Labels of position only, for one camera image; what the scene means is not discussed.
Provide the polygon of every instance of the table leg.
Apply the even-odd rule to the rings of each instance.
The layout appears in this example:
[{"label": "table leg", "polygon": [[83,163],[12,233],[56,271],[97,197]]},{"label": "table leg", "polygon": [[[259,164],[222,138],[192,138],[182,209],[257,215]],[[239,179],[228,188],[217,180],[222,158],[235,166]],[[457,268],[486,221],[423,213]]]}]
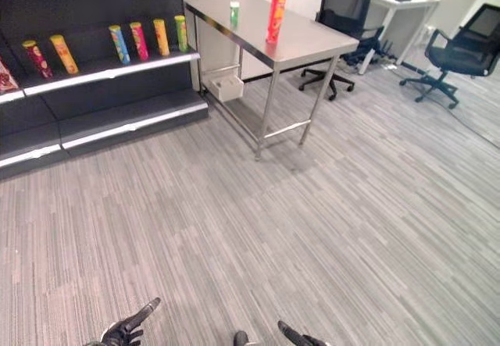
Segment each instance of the table leg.
[{"label": "table leg", "polygon": [[201,43],[200,43],[200,34],[198,32],[198,17],[195,16],[195,41],[196,41],[196,51],[200,54],[200,58],[196,61],[198,67],[198,87],[199,93],[203,96],[203,79],[202,79],[202,56],[201,56]]},{"label": "table leg", "polygon": [[330,61],[330,67],[328,67],[327,75],[325,76],[325,80],[323,81],[323,85],[321,86],[320,93],[316,97],[316,101],[314,102],[314,106],[311,111],[311,116],[309,117],[309,120],[311,122],[309,122],[308,125],[305,127],[304,133],[302,134],[302,137],[299,142],[300,145],[304,144],[305,139],[307,138],[307,134],[309,133],[309,129],[311,128],[311,124],[313,123],[313,119],[316,115],[316,110],[318,109],[318,105],[320,104],[320,101],[323,100],[325,94],[327,93],[328,85],[330,84],[331,77],[334,75],[335,66],[337,66],[338,59],[339,57],[335,56]]},{"label": "table leg", "polygon": [[401,65],[402,62],[405,60],[406,55],[408,55],[408,51],[410,48],[415,44],[415,40],[417,37],[422,35],[422,29],[425,26],[425,24],[429,21],[430,16],[434,13],[434,10],[438,7],[438,4],[427,7],[426,12],[423,15],[422,21],[420,22],[420,25],[418,28],[415,30],[415,33],[413,34],[412,38],[408,41],[408,44],[405,46],[405,49],[403,50],[403,53],[399,56],[398,60],[396,61],[396,65]]},{"label": "table leg", "polygon": [[240,67],[238,67],[237,69],[237,77],[241,79],[241,70],[243,68],[243,48],[240,47],[240,55],[239,55],[239,59],[238,59],[238,62],[240,64]]},{"label": "table leg", "polygon": [[[396,8],[389,8],[387,14],[385,15],[384,21],[382,22],[382,26],[384,26],[384,29],[382,30],[379,36],[380,43],[382,42],[382,39],[384,38],[385,33],[388,30],[389,24],[391,24],[392,18],[394,18],[394,14],[396,14]],[[365,60],[362,62],[361,67],[359,68],[358,71],[359,75],[363,75],[366,72],[366,68],[368,68],[368,65],[370,64],[373,55],[375,55],[375,51],[371,49],[366,55]]]},{"label": "table leg", "polygon": [[257,140],[257,152],[255,153],[255,160],[260,160],[260,154],[263,149],[263,144],[266,136],[267,127],[269,126],[269,114],[273,105],[274,91],[276,89],[278,77],[280,76],[279,70],[273,71],[273,77],[271,78],[271,85],[269,86],[269,92],[267,94],[266,107],[264,109],[264,116],[262,117],[262,126],[260,127],[260,132]]}]

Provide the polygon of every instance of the black shelf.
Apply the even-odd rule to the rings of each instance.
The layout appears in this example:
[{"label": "black shelf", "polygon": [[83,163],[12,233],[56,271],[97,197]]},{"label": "black shelf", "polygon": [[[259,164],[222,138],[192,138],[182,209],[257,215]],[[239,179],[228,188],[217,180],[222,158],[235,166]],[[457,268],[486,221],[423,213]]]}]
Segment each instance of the black shelf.
[{"label": "black shelf", "polygon": [[63,120],[60,123],[62,147],[70,154],[94,151],[100,144],[107,147],[207,115],[208,105],[197,92],[191,89],[172,92]]},{"label": "black shelf", "polygon": [[[171,21],[184,11],[183,0],[0,0],[0,6],[0,55],[21,87],[0,94],[0,179],[208,116],[192,90],[191,64],[200,56],[191,48],[179,52]],[[156,53],[155,18],[166,21],[168,56]],[[143,23],[150,58],[135,58],[125,29],[134,59],[123,65],[107,26],[134,20]],[[78,74],[61,67],[52,34],[64,35]],[[21,45],[31,38],[52,64],[48,80]]]},{"label": "black shelf", "polygon": [[67,158],[60,143],[57,123],[2,137],[0,179]]},{"label": "black shelf", "polygon": [[80,72],[76,75],[69,75],[66,72],[59,71],[55,72],[52,78],[43,79],[38,74],[34,74],[24,80],[21,79],[20,84],[23,86],[26,96],[30,97],[66,87],[74,87],[80,84],[113,79],[141,71],[195,61],[199,57],[200,55],[196,51],[189,49],[187,52],[171,52],[167,56],[151,54],[146,61],[132,59],[129,64],[123,65],[116,56],[81,64],[79,65]]}]

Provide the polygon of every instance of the white bin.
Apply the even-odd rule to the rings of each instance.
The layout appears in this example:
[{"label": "white bin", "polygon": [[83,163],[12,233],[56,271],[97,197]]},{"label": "white bin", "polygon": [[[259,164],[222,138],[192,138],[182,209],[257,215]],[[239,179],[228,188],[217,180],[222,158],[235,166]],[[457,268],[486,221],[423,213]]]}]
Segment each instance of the white bin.
[{"label": "white bin", "polygon": [[243,82],[235,75],[212,78],[208,81],[207,88],[222,102],[243,96]]}]

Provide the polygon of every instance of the green can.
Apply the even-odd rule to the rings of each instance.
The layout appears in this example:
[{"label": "green can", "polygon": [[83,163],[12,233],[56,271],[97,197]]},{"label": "green can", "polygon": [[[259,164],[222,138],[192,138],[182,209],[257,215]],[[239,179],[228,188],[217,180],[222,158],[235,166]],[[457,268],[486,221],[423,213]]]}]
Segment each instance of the green can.
[{"label": "green can", "polygon": [[230,21],[232,27],[238,26],[238,20],[240,15],[240,3],[238,1],[231,1],[230,4]]},{"label": "green can", "polygon": [[188,51],[188,31],[186,30],[186,17],[175,16],[175,25],[177,28],[177,40],[179,41],[179,50]]}]

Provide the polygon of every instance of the office chair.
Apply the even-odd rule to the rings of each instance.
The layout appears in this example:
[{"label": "office chair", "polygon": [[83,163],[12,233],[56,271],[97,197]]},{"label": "office chair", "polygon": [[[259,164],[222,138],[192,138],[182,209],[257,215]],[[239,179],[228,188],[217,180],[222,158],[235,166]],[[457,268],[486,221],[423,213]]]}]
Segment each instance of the office chair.
[{"label": "office chair", "polygon": [[[444,48],[434,46],[439,36],[446,40]],[[474,77],[487,77],[493,73],[500,56],[500,7],[489,4],[481,6],[453,39],[443,31],[436,30],[427,45],[425,56],[441,70],[439,78],[424,75],[421,78],[404,79],[399,84],[404,86],[407,82],[413,82],[430,85],[415,102],[421,102],[429,93],[438,89],[453,101],[448,107],[455,108],[459,104],[455,97],[457,88],[445,83],[443,79],[449,71]]]},{"label": "office chair", "polygon": [[[384,29],[383,27],[364,28],[369,6],[370,0],[321,0],[320,11],[316,14],[316,22],[359,40],[359,46],[353,53],[342,56],[350,66],[362,61],[366,54],[378,44],[378,38]],[[316,76],[301,84],[298,88],[300,91],[304,91],[304,86],[307,84],[319,82],[326,76],[324,71],[305,69],[302,71],[301,77],[305,77],[307,73]],[[347,91],[354,90],[355,83],[353,81],[334,74],[330,80],[330,87],[334,92],[329,97],[330,101],[337,96],[336,80],[348,84]]]}]

